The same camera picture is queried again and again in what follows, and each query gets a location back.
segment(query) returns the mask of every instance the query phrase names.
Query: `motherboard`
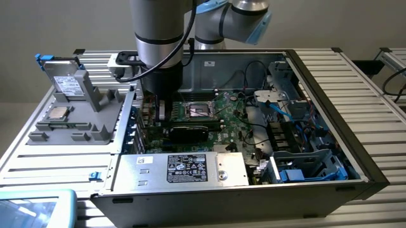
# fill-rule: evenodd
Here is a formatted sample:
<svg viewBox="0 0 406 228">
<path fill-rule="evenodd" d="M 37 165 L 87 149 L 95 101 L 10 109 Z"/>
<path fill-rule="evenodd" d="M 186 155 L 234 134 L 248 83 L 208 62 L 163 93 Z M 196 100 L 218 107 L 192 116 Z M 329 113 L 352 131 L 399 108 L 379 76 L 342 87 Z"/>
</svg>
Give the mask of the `motherboard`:
<svg viewBox="0 0 406 228">
<path fill-rule="evenodd" d="M 244 97 L 233 91 L 222 92 L 210 101 L 174 102 L 172 121 L 157 124 L 154 104 L 146 98 L 143 108 L 146 153 L 169 152 L 242 152 L 248 164 L 256 147 L 252 127 L 244 116 Z"/>
</svg>

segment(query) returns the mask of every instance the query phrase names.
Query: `green circuit board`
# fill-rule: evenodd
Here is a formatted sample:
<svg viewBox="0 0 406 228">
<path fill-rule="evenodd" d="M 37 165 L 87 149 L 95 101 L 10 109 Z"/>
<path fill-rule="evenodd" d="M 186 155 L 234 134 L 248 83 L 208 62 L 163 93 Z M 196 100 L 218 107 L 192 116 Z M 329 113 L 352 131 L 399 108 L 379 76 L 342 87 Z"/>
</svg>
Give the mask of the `green circuit board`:
<svg viewBox="0 0 406 228">
<path fill-rule="evenodd" d="M 145 128 L 146 153 L 225 151 L 225 147 L 234 142 L 238 147 L 238 152 L 242 152 L 245 156 L 246 163 L 257 164 L 258 161 L 252 159 L 256 148 L 254 146 L 248 145 L 240 138 L 240 131 L 242 132 L 242 135 L 246 136 L 252 130 L 250 125 L 242 123 L 234 114 L 236 110 L 242 112 L 244 105 L 242 102 L 240 103 L 240 100 L 230 100 L 232 95 L 237 96 L 233 92 L 226 92 L 212 102 L 216 114 L 213 117 L 205 116 L 194 118 L 194 120 L 222 120 L 221 131 L 212 131 L 206 142 L 194 144 L 173 144 L 165 134 L 166 128 L 162 126 L 153 126 L 151 119 L 149 119 L 146 124 L 147 127 Z M 186 112 L 186 104 L 188 102 L 174 102 L 176 113 L 173 112 L 173 122 L 182 122 L 192 119 Z M 250 138 L 248 138 L 246 141 L 249 143 L 254 142 Z"/>
</svg>

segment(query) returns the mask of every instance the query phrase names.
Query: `tablet screen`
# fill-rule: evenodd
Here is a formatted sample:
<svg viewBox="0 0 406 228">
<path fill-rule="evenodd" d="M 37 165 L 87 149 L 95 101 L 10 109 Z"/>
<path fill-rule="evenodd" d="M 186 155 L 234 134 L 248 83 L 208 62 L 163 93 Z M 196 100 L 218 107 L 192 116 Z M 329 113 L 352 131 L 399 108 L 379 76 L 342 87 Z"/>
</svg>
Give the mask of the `tablet screen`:
<svg viewBox="0 0 406 228">
<path fill-rule="evenodd" d="M 0 200 L 3 228 L 46 228 L 58 198 Z"/>
</svg>

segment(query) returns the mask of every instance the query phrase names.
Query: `hard drive label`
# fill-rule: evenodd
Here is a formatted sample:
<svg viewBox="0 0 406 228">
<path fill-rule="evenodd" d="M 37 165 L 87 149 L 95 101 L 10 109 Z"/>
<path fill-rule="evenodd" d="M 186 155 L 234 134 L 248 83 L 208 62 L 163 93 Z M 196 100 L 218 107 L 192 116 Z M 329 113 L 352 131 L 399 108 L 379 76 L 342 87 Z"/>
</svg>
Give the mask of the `hard drive label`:
<svg viewBox="0 0 406 228">
<path fill-rule="evenodd" d="M 206 154 L 169 155 L 168 182 L 202 182 L 209 181 Z"/>
<path fill-rule="evenodd" d="M 54 79 L 66 96 L 83 96 L 83 91 L 75 77 L 57 76 Z"/>
</svg>

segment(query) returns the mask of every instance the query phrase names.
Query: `black cable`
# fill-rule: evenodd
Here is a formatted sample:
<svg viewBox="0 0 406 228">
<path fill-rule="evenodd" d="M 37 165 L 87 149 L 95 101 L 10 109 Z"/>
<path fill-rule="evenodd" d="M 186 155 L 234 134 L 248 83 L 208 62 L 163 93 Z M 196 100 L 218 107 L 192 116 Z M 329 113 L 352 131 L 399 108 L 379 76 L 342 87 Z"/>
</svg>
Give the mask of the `black cable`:
<svg viewBox="0 0 406 228">
<path fill-rule="evenodd" d="M 282 110 L 282 108 L 289 104 L 290 102 L 286 102 L 286 104 L 281 107 L 281 110 Z"/>
<path fill-rule="evenodd" d="M 403 93 L 404 93 L 404 90 L 405 90 L 405 86 L 406 86 L 406 84 L 404 85 L 404 87 L 403 87 L 403 89 L 400 90 L 400 92 L 399 92 L 399 97 L 395 99 L 395 101 L 393 102 L 399 102 L 399 100 L 401 99 L 401 95 L 403 95 Z"/>
<path fill-rule="evenodd" d="M 242 75 L 245 75 L 242 70 L 237 70 L 237 71 L 233 73 L 232 78 L 228 80 L 228 82 L 225 82 L 224 85 L 218 87 L 220 89 L 224 88 L 224 87 L 229 84 L 229 82 L 233 80 L 233 78 L 236 77 L 236 75 L 237 75 L 238 73 L 242 73 Z"/>
<path fill-rule="evenodd" d="M 246 98 L 245 98 L 245 103 L 246 103 L 248 99 L 250 99 L 250 97 L 254 97 L 254 95 L 253 95 L 253 96 L 246 96 Z M 240 107 L 240 104 L 241 104 L 242 100 L 244 100 L 244 98 L 242 98 L 242 99 L 240 100 L 240 102 L 237 103 L 236 111 L 238 110 L 238 107 Z M 244 124 L 248 124 L 248 125 L 252 125 L 252 126 L 260 126 L 260 127 L 264 127 L 265 129 L 268 129 L 268 127 L 264 126 L 264 125 L 261 125 L 261 124 L 249 123 L 249 122 L 244 121 L 244 120 L 238 117 L 237 114 L 236 114 L 236 117 L 238 118 L 238 120 L 240 120 Z"/>
<path fill-rule="evenodd" d="M 268 129 L 266 126 L 264 126 L 264 125 L 261 125 L 261 124 L 245 122 L 237 115 L 236 115 L 236 117 L 238 118 L 238 120 L 240 120 L 244 124 L 248 124 L 248 125 L 252 125 L 252 126 L 264 127 L 265 129 Z"/>
<path fill-rule="evenodd" d="M 406 89 L 406 88 L 405 88 L 405 87 L 406 87 L 406 84 L 405 84 L 404 87 L 403 87 L 403 91 L 401 91 L 400 93 L 397 93 L 397 94 L 389 93 L 389 92 L 387 91 L 387 85 L 388 85 L 388 83 L 391 82 L 391 80 L 392 80 L 395 77 L 397 77 L 401 73 L 404 73 L 405 71 L 406 71 L 406 68 L 403 69 L 403 70 L 400 70 L 399 72 L 396 72 L 396 73 L 385 80 L 384 85 L 383 85 L 383 91 L 384 91 L 385 94 L 392 95 L 392 96 L 405 96 L 405 95 L 406 95 L 406 94 L 403 94 L 404 90 Z"/>
<path fill-rule="evenodd" d="M 177 47 L 174 48 L 174 50 L 172 51 L 172 53 L 168 55 L 168 57 L 150 69 L 147 70 L 145 73 L 142 73 L 138 76 L 134 76 L 131 78 L 127 79 L 121 79 L 121 78 L 115 78 L 115 80 L 119 83 L 125 83 L 125 82 L 134 82 L 142 78 L 145 78 L 146 76 L 149 76 L 150 73 L 153 73 L 157 69 L 159 69 L 168 62 L 169 60 L 176 56 L 176 54 L 181 51 L 184 44 L 190 36 L 192 33 L 192 28 L 196 22 L 196 18 L 197 18 L 197 8 L 198 8 L 198 4 L 197 4 L 197 0 L 193 0 L 193 9 L 192 9 L 192 16 L 190 16 L 190 23 L 189 23 L 189 27 L 186 29 L 186 33 L 184 34 L 184 37 L 177 45 Z"/>
<path fill-rule="evenodd" d="M 218 110 L 218 112 L 217 112 L 214 115 L 220 114 L 220 113 L 221 113 L 226 108 L 229 108 L 232 105 L 233 105 L 233 104 L 229 104 L 228 106 L 225 106 L 221 110 Z"/>
<path fill-rule="evenodd" d="M 249 136 L 250 133 L 252 133 L 252 131 L 250 131 L 250 132 L 246 134 L 246 136 L 244 137 L 244 142 L 245 142 L 248 145 L 256 146 L 256 145 L 262 144 L 264 142 L 269 141 L 269 139 L 266 139 L 266 140 L 261 141 L 260 143 L 249 143 L 249 142 L 246 141 L 246 139 L 248 139 L 248 136 Z"/>
<path fill-rule="evenodd" d="M 245 70 L 245 72 L 244 72 L 244 74 L 245 74 L 245 79 L 244 79 L 244 82 L 245 82 L 245 85 L 244 85 L 244 86 L 245 86 L 245 89 L 249 88 L 248 71 L 249 71 L 249 67 L 250 67 L 250 65 L 252 65 L 253 63 L 260 63 L 260 64 L 262 65 L 262 67 L 264 67 L 264 69 L 265 69 L 265 76 L 266 76 L 266 78 L 268 78 L 268 67 L 266 67 L 265 63 L 264 63 L 262 61 L 260 61 L 260 60 L 252 61 L 252 62 L 249 63 L 249 65 L 246 66 L 246 70 Z"/>
<path fill-rule="evenodd" d="M 189 64 L 192 64 L 194 56 L 196 56 L 196 38 L 190 38 L 190 60 L 189 60 L 188 64 L 184 65 L 184 67 L 186 67 Z"/>
</svg>

